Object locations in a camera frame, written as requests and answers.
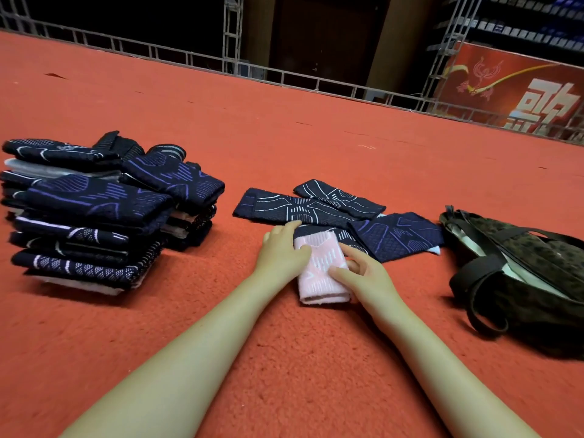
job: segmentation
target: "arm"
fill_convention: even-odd
[[[399,297],[383,265],[341,245],[354,258],[330,275],[351,288],[391,339],[454,438],[537,437],[521,418],[458,360]]]
[[[192,438],[258,316],[308,264],[300,221],[266,233],[253,274],[75,421],[62,438]]]

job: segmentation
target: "dark brown door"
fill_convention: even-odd
[[[276,0],[270,66],[364,85],[387,0]]]

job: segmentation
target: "person's left arm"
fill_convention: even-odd
[[[259,315],[308,264],[292,221],[266,233],[254,272],[106,393],[62,438],[192,438]]]

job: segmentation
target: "person's left hand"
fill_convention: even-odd
[[[263,236],[253,274],[278,287],[278,290],[300,275],[310,260],[310,246],[294,249],[294,230],[301,224],[302,221],[290,221],[284,226],[274,227]]]

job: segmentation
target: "person's right arm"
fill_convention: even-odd
[[[458,360],[408,308],[382,264],[341,244],[349,269],[329,274],[353,290],[379,329],[392,340],[454,438],[537,437]]]

